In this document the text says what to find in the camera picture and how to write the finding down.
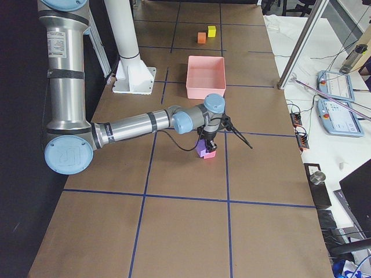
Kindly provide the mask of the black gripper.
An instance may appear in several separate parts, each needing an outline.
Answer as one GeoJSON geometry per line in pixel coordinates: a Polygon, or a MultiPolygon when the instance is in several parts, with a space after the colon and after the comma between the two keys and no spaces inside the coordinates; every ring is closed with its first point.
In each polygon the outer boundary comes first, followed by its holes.
{"type": "Polygon", "coordinates": [[[217,149],[217,145],[213,142],[217,131],[206,131],[203,130],[201,133],[201,139],[205,140],[205,148],[207,153],[212,153],[217,149]]]}

